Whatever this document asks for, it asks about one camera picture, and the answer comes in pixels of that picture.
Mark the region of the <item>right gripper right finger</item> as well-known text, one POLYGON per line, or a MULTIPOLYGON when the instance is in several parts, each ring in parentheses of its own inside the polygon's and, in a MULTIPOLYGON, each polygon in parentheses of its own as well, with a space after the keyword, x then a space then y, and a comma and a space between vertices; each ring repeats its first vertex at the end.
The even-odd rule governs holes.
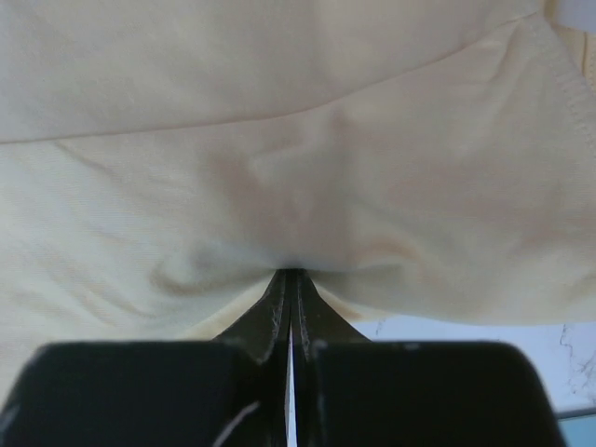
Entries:
POLYGON ((302 446, 562 446, 528 358, 498 342, 374 342, 291 272, 302 446))

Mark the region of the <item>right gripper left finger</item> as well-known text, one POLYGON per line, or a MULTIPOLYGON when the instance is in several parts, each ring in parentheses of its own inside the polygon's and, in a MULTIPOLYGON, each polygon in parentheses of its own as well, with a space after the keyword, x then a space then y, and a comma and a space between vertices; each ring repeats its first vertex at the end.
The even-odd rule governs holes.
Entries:
POLYGON ((40 347, 2 409, 2 444, 286 445, 290 276, 210 341, 40 347))

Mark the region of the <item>yellow t shirt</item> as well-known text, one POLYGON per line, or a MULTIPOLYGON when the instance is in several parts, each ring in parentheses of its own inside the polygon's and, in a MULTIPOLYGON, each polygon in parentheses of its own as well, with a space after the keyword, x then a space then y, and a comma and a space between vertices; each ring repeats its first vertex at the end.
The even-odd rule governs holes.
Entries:
POLYGON ((283 267, 350 319, 594 319, 595 94, 544 2, 2 3, 3 394, 283 267))

